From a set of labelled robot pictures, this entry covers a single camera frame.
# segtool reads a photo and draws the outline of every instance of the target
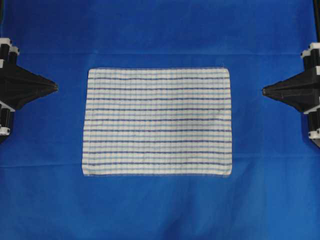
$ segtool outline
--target blue cloth surface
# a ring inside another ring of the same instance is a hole
[[[0,239],[320,238],[320,150],[261,92],[303,70],[311,0],[7,0],[1,36],[59,92],[0,145]],[[206,66],[230,71],[230,177],[83,176],[90,68]]]

